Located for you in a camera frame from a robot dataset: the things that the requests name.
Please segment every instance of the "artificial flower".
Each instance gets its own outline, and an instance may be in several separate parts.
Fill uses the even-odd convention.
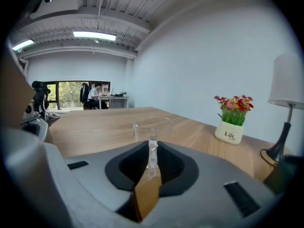
[[[233,98],[215,96],[214,98],[218,101],[222,111],[222,114],[219,114],[219,116],[222,118],[222,121],[229,124],[242,126],[247,112],[253,108],[253,105],[250,103],[253,101],[252,97],[246,97],[245,95],[235,95]]]
[[[236,108],[236,103],[234,101],[228,101],[227,102],[227,109],[228,110],[234,110]]]

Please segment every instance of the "black chair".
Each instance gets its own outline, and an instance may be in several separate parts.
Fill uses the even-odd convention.
[[[83,83],[80,89],[80,102],[83,104],[84,110],[92,109],[90,103],[87,100],[89,96],[89,86],[86,83]]]

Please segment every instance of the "white pot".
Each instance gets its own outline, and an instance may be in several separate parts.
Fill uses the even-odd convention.
[[[221,141],[230,144],[239,144],[243,137],[243,126],[236,126],[221,121],[215,131],[215,136]]]

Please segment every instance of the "man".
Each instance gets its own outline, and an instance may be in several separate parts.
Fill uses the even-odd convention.
[[[101,84],[97,83],[97,84],[95,84],[95,87],[90,90],[88,98],[87,98],[90,108],[97,107],[99,109],[99,100],[98,100],[99,92],[98,91],[100,89],[101,89]],[[106,103],[104,101],[101,102],[101,109],[108,109],[108,107],[106,106]]]

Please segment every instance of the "lamp cord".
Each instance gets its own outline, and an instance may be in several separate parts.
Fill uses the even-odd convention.
[[[272,163],[270,163],[268,160],[266,160],[266,159],[264,158],[264,156],[262,155],[262,151],[263,151],[263,150],[267,151],[266,149],[261,149],[261,150],[260,150],[260,155],[261,155],[262,159],[263,159],[267,164],[269,164],[269,165],[271,165],[271,166],[273,166],[273,167],[276,167],[276,166],[277,166],[277,163],[272,164]]]

